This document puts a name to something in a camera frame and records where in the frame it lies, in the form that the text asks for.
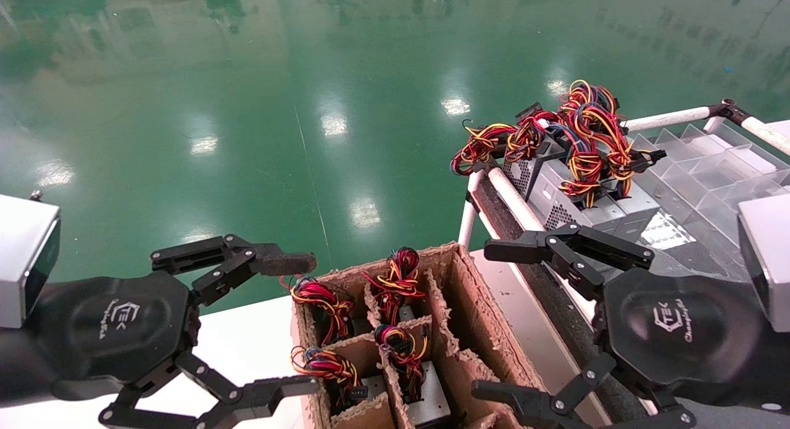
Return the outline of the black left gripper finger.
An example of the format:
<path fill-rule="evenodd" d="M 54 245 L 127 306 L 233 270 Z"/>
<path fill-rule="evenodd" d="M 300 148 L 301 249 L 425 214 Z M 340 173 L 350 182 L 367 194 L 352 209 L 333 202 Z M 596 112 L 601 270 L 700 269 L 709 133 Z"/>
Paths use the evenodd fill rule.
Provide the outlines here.
<path fill-rule="evenodd" d="M 317 260 L 312 252 L 284 252 L 276 243 L 250 243 L 229 234 L 155 250 L 151 264 L 170 275 L 207 269 L 192 283 L 192 292 L 197 303 L 211 306 L 254 275 L 306 274 Z"/>
<path fill-rule="evenodd" d="M 203 388 L 217 403 L 199 417 L 136 408 L 141 398 L 179 375 Z M 156 367 L 147 378 L 122 387 L 115 401 L 99 414 L 99 423 L 107 428 L 233 428 L 244 421 L 273 417 L 284 398 L 314 394 L 319 389 L 318 380 L 305 375 L 235 386 L 194 354 L 182 352 Z"/>

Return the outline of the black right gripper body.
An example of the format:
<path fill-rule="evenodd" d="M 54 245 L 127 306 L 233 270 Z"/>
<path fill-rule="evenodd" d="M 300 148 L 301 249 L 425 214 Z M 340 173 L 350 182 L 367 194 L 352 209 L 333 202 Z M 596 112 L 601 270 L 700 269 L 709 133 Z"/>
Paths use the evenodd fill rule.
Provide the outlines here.
<path fill-rule="evenodd" d="M 635 395 L 773 403 L 773 330 L 748 283 L 631 269 L 605 283 L 599 304 L 603 350 Z"/>

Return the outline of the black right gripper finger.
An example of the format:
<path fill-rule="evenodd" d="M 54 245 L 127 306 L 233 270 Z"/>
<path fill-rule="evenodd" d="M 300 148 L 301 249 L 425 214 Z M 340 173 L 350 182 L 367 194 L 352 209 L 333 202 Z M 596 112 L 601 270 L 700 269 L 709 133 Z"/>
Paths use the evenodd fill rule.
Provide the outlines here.
<path fill-rule="evenodd" d="M 575 407 L 615 372 L 616 360 L 607 353 L 596 356 L 572 381 L 555 396 L 536 388 L 486 380 L 472 382 L 472 396 L 479 400 L 499 402 L 511 407 L 515 418 L 524 427 L 589 428 L 579 420 Z M 614 428 L 694 428 L 694 414 L 666 394 L 654 395 L 657 413 L 624 421 Z"/>
<path fill-rule="evenodd" d="M 605 280 L 587 259 L 621 271 L 648 270 L 654 260 L 654 252 L 640 244 L 577 223 L 555 230 L 525 230 L 517 239 L 489 239 L 483 255 L 486 260 L 517 265 L 545 262 L 588 301 L 603 298 Z"/>

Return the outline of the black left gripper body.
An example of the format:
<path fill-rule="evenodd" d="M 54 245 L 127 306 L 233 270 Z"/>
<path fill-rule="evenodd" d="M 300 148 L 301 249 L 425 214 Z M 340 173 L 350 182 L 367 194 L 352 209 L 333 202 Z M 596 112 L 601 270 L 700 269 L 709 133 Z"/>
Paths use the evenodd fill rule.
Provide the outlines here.
<path fill-rule="evenodd" d="M 150 396 L 172 381 L 175 359 L 200 327 L 194 294 L 166 272 L 96 277 L 45 288 L 32 337 L 57 400 L 91 400 L 123 388 Z"/>

